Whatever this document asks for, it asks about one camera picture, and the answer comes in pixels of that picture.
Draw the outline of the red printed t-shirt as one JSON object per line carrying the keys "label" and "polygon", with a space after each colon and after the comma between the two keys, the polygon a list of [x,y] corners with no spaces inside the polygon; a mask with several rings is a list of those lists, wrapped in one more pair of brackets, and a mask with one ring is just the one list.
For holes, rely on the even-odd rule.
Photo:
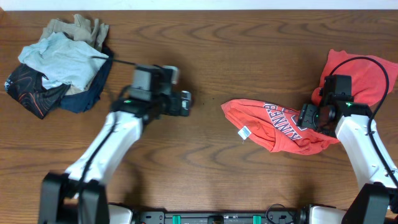
{"label": "red printed t-shirt", "polygon": [[225,117],[250,139],[269,152],[311,155],[338,143],[336,138],[316,131],[322,88],[329,74],[351,77],[351,94],[356,103],[376,104],[384,92],[391,92],[397,79],[397,64],[373,55],[355,55],[330,50],[320,85],[312,93],[312,105],[305,113],[270,102],[235,99],[222,104]]}

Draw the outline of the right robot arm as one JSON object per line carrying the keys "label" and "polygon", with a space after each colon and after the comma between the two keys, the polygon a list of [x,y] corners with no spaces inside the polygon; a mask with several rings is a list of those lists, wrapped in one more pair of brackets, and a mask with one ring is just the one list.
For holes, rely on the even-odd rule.
{"label": "right robot arm", "polygon": [[368,105],[335,101],[317,107],[306,104],[298,126],[337,138],[353,167],[359,194],[346,211],[311,205],[302,216],[304,223],[384,223],[386,213],[396,205],[397,167],[384,147],[371,120]]}

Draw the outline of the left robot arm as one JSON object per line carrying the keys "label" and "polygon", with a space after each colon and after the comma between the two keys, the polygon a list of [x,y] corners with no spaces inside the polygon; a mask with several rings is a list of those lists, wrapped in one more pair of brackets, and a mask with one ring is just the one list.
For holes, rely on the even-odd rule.
{"label": "left robot arm", "polygon": [[106,186],[145,127],[162,115],[188,116],[191,94],[177,91],[179,69],[138,65],[133,81],[111,104],[106,121],[89,148],[64,173],[42,181],[39,223],[135,223],[133,210],[112,205]]}

